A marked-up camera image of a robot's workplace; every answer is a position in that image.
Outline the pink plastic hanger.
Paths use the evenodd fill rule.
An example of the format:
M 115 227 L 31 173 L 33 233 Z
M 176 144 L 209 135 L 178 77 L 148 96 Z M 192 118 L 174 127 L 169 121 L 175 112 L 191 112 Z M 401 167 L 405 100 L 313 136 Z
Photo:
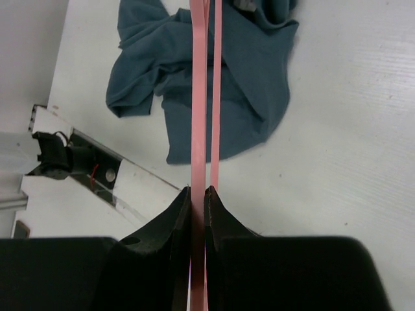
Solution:
M 222 67 L 222 1 L 214 1 L 214 64 L 211 117 L 211 185 L 219 184 Z M 209 1 L 191 1 L 193 74 L 191 115 L 191 310 L 207 310 L 204 193 L 206 189 L 206 120 L 208 99 Z

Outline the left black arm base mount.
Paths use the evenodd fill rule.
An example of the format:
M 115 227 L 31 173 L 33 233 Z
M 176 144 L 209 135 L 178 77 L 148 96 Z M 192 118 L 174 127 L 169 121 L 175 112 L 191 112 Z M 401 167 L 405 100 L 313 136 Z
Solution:
M 55 180 L 72 178 L 94 195 L 114 206 L 113 190 L 123 158 L 87 135 L 73 130 L 68 137 L 63 132 L 36 132 L 40 164 L 28 173 Z

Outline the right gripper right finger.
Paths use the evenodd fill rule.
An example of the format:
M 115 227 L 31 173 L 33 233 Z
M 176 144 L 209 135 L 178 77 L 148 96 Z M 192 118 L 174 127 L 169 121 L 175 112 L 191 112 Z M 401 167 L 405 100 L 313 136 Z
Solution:
M 210 186 L 204 197 L 209 310 L 289 310 L 286 254 L 245 227 Z

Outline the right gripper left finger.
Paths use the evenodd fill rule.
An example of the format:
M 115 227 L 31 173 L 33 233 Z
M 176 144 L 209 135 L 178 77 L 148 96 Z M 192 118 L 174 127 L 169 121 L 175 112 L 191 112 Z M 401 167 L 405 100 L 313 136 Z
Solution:
M 186 310 L 191 189 L 161 214 L 115 243 L 97 287 L 97 310 Z

